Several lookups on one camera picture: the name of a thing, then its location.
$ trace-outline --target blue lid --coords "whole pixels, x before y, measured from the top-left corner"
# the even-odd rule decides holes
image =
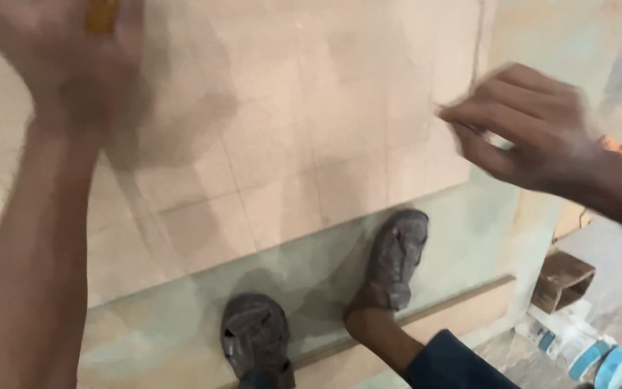
[[[601,363],[594,379],[596,389],[618,389],[622,385],[622,346],[616,346]]]

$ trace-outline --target yellow object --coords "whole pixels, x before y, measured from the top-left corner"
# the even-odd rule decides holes
[[[114,33],[119,0],[89,0],[86,11],[86,31],[105,35]]]

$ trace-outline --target hand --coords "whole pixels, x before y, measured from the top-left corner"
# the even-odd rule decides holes
[[[496,72],[439,117],[451,124],[464,158],[526,189],[563,195],[604,155],[587,134],[577,89],[520,64]],[[513,147],[491,145],[487,131]]]
[[[36,120],[107,128],[125,101],[141,58],[143,5],[121,0],[114,34],[91,35],[89,4],[0,0],[0,52],[30,89]]]

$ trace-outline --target gray sandal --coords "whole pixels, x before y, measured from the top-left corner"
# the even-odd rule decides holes
[[[409,280],[422,258],[428,238],[428,216],[420,210],[401,210],[376,234],[366,278],[349,312],[376,307],[398,311],[407,307]]]
[[[272,389],[294,388],[294,369],[287,358],[287,318],[268,296],[242,294],[231,299],[222,318],[220,341],[237,378],[264,372]]]

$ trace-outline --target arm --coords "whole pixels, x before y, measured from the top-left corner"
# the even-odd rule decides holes
[[[582,98],[567,84],[514,64],[439,113],[462,154],[497,179],[588,206],[622,224],[622,155],[587,135]],[[492,132],[513,143],[487,142]]]
[[[116,37],[100,38],[69,30],[81,23],[59,23],[76,19],[79,4],[0,0],[0,51],[35,102],[0,218],[0,388],[76,386],[91,177],[140,43],[139,8],[125,8]],[[40,23],[26,23],[30,17]],[[40,28],[55,38],[42,40]]]

